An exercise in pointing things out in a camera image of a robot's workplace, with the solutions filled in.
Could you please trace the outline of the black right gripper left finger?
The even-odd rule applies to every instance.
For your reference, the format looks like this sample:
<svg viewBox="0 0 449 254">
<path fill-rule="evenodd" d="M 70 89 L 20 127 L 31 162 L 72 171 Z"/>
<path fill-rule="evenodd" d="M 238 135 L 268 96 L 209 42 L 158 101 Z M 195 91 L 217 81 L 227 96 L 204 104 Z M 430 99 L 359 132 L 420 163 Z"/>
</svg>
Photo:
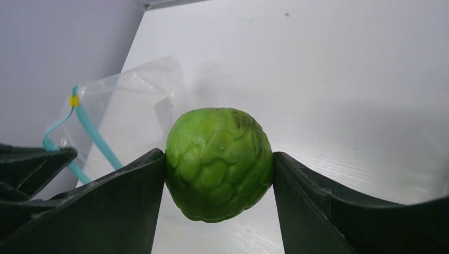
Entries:
<svg viewBox="0 0 449 254">
<path fill-rule="evenodd" d="M 165 155 L 125 167 L 48 200 L 1 202 L 1 253 L 151 253 Z"/>
</svg>

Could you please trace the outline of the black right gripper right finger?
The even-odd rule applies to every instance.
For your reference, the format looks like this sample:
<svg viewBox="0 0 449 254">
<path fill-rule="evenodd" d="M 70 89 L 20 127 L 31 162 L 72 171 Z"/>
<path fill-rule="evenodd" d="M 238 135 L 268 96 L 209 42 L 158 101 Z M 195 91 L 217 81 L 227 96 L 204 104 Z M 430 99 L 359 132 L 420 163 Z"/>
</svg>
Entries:
<svg viewBox="0 0 449 254">
<path fill-rule="evenodd" d="M 274 194 L 285 253 L 448 253 L 448 198 L 403 205 L 274 153 Z"/>
</svg>

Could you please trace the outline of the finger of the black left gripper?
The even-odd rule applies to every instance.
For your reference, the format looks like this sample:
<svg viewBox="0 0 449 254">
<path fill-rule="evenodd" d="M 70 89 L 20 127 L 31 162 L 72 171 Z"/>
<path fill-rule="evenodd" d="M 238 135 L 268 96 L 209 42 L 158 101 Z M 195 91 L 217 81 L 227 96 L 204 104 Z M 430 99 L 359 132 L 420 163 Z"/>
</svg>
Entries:
<svg viewBox="0 0 449 254">
<path fill-rule="evenodd" d="M 74 148 L 47 151 L 1 144 L 1 210 L 46 211 L 64 199 L 32 199 L 77 156 Z"/>
</svg>

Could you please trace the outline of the clear zip top bag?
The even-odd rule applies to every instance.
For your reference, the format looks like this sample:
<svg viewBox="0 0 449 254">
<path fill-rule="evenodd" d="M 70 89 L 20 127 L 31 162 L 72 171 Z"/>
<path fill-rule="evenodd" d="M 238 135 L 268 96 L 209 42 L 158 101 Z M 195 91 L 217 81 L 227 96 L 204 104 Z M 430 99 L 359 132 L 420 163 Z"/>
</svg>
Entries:
<svg viewBox="0 0 449 254">
<path fill-rule="evenodd" d="M 44 133 L 43 147 L 73 147 L 68 165 L 78 186 L 165 149 L 174 121 L 187 107 L 180 62 L 163 57 L 120 74 L 74 86 L 60 119 Z"/>
</svg>

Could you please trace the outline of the green custard apple toy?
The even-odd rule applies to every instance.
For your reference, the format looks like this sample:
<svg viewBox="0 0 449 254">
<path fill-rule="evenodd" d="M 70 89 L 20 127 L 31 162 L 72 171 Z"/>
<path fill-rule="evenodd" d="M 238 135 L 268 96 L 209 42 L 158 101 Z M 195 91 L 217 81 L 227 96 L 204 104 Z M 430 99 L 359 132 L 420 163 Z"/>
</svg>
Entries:
<svg viewBox="0 0 449 254">
<path fill-rule="evenodd" d="M 166 141 L 166 186 L 192 221 L 218 223 L 258 203 L 274 181 L 273 151 L 248 113 L 205 107 L 182 114 Z"/>
</svg>

